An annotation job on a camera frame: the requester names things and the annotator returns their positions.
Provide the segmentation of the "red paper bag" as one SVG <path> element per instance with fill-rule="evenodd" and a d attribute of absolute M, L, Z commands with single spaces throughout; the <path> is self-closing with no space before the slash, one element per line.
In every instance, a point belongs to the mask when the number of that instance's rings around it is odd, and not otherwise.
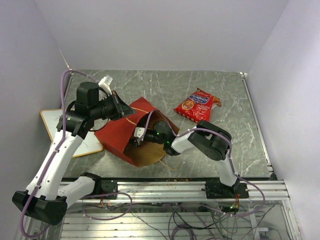
<path fill-rule="evenodd" d="M 178 134 L 180 129 L 144 97 L 140 97 L 129 106 L 135 110 L 134 114 L 109 121 L 94 135 L 107 151 L 123 161 L 135 167 L 153 165 L 166 155 L 164 145 L 148 142 L 147 136 L 143 140 L 138 138 L 145 129 L 152 130 L 158 121 L 167 121 L 171 133 Z"/>

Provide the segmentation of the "red candy bag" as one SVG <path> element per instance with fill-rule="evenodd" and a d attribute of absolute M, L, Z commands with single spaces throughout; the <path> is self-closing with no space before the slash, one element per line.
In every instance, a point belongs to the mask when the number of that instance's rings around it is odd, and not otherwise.
<path fill-rule="evenodd" d="M 212 109 L 221 105 L 220 98 L 197 88 L 193 94 L 173 110 L 186 119 L 199 123 L 202 120 L 209 121 Z"/>

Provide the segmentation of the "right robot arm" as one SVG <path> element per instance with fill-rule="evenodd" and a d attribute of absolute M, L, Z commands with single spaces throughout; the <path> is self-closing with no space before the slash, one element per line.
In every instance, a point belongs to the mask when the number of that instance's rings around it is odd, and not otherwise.
<path fill-rule="evenodd" d="M 166 121 L 156 122 L 151 129 L 137 126 L 129 141 L 136 148 L 145 142 L 162 145 L 163 150 L 170 156 L 177 156 L 191 148 L 198 149 L 215 161 L 219 173 L 220 193 L 226 198 L 231 198 L 238 192 L 240 182 L 231 158 L 231 139 L 232 136 L 224 129 L 201 120 L 192 129 L 180 135 L 176 134 Z"/>

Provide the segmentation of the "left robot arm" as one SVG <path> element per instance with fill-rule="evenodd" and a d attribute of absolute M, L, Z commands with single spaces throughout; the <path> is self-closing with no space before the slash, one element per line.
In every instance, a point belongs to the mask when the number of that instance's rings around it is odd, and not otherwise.
<path fill-rule="evenodd" d="M 63 188 L 60 182 L 96 120 L 116 121 L 134 113 L 114 90 L 106 91 L 97 83 L 82 82 L 76 90 L 76 99 L 62 109 L 53 143 L 38 173 L 26 190 L 16 191 L 12 197 L 22 216 L 56 226 L 76 201 L 85 196 L 98 198 L 102 179 L 96 174 L 85 172 Z"/>

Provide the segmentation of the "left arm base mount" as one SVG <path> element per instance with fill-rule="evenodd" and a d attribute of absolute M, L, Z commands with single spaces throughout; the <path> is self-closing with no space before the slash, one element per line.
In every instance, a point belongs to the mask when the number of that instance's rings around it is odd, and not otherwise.
<path fill-rule="evenodd" d="M 96 174 L 84 172 L 80 175 L 81 177 L 87 177 L 94 181 L 93 191 L 86 196 L 86 198 L 104 198 L 107 200 L 115 200 L 117 196 L 115 193 L 118 192 L 118 184 L 114 180 L 104 179 Z"/>

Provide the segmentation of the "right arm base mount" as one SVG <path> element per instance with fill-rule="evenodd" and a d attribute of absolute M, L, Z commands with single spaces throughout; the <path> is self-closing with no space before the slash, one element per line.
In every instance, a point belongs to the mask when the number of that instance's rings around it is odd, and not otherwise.
<path fill-rule="evenodd" d="M 245 183 L 237 181 L 233 186 L 227 186 L 217 181 L 207 181 L 201 189 L 207 199 L 248 199 L 249 190 Z"/>

